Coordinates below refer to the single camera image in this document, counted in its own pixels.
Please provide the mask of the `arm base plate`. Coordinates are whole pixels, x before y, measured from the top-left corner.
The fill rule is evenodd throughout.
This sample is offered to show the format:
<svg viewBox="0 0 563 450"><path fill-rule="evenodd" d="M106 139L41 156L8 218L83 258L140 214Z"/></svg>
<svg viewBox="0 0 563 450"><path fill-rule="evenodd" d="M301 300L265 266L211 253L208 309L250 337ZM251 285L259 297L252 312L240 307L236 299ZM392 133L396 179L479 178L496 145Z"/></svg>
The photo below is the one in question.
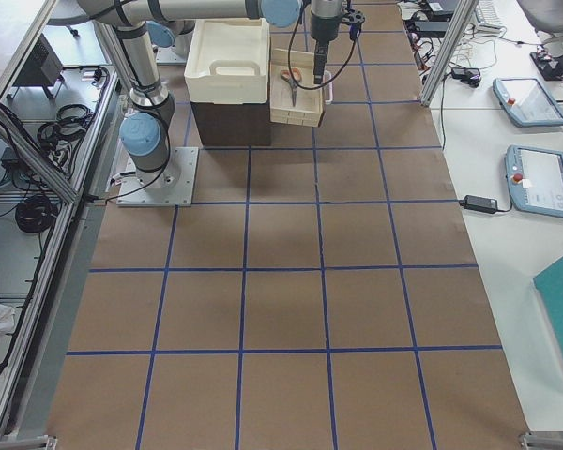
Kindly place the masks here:
<svg viewBox="0 0 563 450"><path fill-rule="evenodd" d="M174 147L168 166L158 179L148 185L159 173L137 172L131 157L125 170L133 175L121 180L116 204L121 207L191 206L200 149Z"/></svg>

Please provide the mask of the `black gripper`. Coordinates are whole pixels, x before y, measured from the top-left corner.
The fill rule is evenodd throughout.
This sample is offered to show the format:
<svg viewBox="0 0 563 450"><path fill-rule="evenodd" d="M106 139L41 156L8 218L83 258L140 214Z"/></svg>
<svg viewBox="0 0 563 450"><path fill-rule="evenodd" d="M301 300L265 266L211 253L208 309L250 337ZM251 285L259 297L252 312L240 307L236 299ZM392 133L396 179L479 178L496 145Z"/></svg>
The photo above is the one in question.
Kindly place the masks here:
<svg viewBox="0 0 563 450"><path fill-rule="evenodd" d="M311 13L310 35L316 41L313 52L313 83L315 85L323 83L329 42L337 38L341 22L342 15L321 17Z"/></svg>

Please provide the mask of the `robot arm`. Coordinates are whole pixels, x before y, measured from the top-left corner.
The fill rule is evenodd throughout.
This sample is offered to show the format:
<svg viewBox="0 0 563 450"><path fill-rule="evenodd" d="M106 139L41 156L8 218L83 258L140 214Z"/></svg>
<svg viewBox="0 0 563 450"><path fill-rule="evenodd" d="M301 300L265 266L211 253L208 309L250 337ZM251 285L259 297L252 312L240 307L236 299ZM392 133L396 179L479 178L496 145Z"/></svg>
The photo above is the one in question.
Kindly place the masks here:
<svg viewBox="0 0 563 450"><path fill-rule="evenodd" d="M156 131L155 142L141 144L147 154L131 157L143 187L169 177L168 130L175 110L174 97L161 81L147 23L247 18L286 27L300 12L298 1L81 1L79 5L90 20L114 30L115 44L108 54L122 53L130 71L129 98Z"/></svg>
<svg viewBox="0 0 563 450"><path fill-rule="evenodd" d="M329 43L339 34L343 17L342 0L312 0L310 34L315 41L313 52L313 82L323 82Z"/></svg>

